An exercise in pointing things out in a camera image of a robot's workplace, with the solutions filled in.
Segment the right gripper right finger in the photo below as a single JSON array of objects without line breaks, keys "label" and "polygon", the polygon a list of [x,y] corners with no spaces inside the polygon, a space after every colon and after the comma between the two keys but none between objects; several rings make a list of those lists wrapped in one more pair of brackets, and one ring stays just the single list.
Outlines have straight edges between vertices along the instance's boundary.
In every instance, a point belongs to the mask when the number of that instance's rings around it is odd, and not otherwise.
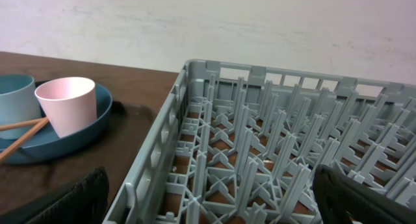
[{"label": "right gripper right finger", "polygon": [[414,224],[415,211],[319,164],[313,193],[324,224]]}]

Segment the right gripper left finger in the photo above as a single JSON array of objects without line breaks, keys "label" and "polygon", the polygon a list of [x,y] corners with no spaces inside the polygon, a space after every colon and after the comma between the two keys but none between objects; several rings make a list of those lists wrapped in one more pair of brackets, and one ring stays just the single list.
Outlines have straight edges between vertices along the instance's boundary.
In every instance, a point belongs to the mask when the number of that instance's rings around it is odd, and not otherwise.
[{"label": "right gripper left finger", "polygon": [[109,178],[100,166],[26,205],[1,215],[8,224],[101,223],[108,205]]}]

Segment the pink cup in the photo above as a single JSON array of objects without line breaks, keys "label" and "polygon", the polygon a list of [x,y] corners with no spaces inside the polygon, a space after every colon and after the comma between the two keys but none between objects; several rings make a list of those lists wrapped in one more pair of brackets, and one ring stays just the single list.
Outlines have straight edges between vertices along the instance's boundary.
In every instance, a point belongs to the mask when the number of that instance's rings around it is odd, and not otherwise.
[{"label": "pink cup", "polygon": [[97,120],[96,84],[91,79],[54,79],[37,87],[34,94],[60,138],[83,130]]}]

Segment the light blue cup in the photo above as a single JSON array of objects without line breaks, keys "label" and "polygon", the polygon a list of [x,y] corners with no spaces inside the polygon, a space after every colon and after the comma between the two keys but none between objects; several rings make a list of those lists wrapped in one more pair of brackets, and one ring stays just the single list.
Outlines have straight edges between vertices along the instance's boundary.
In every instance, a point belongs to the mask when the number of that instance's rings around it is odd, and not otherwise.
[{"label": "light blue cup", "polygon": [[35,89],[34,78],[29,75],[1,76],[1,125],[42,117]]}]

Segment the grey dishwasher rack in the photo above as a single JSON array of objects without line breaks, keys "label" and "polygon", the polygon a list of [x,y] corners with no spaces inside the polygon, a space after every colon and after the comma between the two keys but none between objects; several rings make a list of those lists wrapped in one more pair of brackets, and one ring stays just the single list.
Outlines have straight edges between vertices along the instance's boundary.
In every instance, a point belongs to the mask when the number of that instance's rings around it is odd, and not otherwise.
[{"label": "grey dishwasher rack", "polygon": [[415,87],[189,60],[105,223],[319,223],[319,164],[415,208]]}]

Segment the right wooden chopstick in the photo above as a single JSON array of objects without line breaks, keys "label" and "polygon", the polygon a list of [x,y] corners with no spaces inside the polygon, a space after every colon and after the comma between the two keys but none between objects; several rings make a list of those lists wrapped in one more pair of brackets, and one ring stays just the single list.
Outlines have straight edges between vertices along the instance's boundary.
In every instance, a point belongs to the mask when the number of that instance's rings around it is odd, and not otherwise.
[{"label": "right wooden chopstick", "polygon": [[47,117],[44,117],[44,120],[35,125],[32,125],[31,129],[29,129],[25,134],[23,134],[14,143],[9,145],[3,152],[1,152],[1,163],[5,162],[6,159],[12,156],[27,140],[33,137],[47,123],[49,123],[49,120]]}]

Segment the wooden chopstick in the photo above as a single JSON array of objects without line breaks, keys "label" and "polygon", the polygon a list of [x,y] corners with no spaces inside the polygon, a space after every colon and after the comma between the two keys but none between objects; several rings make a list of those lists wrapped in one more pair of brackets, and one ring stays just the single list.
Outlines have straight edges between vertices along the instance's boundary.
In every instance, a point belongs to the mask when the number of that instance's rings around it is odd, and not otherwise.
[{"label": "wooden chopstick", "polygon": [[0,131],[8,131],[11,129],[17,129],[17,128],[21,128],[21,127],[28,127],[28,126],[32,126],[35,125],[39,122],[41,122],[42,120],[44,120],[44,118],[39,118],[39,119],[32,119],[29,121],[22,121],[22,122],[18,122],[18,123],[11,123],[8,125],[1,125],[0,126]]},{"label": "wooden chopstick", "polygon": [[47,123],[49,123],[49,120],[47,117],[44,117],[44,120],[35,125],[32,125],[31,129],[29,129],[25,134],[23,134],[14,143],[9,145],[3,152],[1,152],[1,163],[5,162],[6,159],[12,156],[27,140],[33,137]]}]

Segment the left wooden chopstick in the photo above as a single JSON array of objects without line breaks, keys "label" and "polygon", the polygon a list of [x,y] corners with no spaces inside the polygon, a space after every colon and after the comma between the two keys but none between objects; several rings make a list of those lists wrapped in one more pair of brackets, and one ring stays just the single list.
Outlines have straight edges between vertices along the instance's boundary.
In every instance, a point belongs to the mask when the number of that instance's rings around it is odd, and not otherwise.
[{"label": "left wooden chopstick", "polygon": [[17,128],[21,128],[21,127],[28,127],[28,126],[32,126],[35,125],[39,122],[41,122],[42,120],[44,120],[44,118],[39,118],[39,119],[32,119],[29,121],[22,121],[22,122],[18,122],[18,123],[11,123],[8,125],[1,125],[0,126],[0,131],[8,131],[11,129],[17,129]]}]

